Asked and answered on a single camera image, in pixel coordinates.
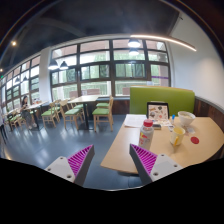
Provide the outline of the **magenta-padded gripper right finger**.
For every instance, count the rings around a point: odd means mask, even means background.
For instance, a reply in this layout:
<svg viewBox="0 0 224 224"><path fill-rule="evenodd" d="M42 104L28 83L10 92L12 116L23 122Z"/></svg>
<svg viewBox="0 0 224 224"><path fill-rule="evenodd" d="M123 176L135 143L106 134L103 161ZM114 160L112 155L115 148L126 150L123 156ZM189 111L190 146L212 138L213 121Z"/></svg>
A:
<svg viewBox="0 0 224 224"><path fill-rule="evenodd" d="M134 144L130 145L129 154L134 161L143 185L147 185L182 169L181 165L166 154L156 155Z"/></svg>

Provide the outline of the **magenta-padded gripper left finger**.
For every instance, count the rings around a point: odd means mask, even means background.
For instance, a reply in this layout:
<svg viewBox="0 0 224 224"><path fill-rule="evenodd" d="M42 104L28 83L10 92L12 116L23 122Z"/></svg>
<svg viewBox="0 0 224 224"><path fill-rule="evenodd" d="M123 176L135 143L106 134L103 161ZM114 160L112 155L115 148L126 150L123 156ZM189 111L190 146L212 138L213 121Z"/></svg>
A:
<svg viewBox="0 0 224 224"><path fill-rule="evenodd" d="M45 170L82 186L94 155L94 146L89 145L69 157L59 156Z"/></svg>

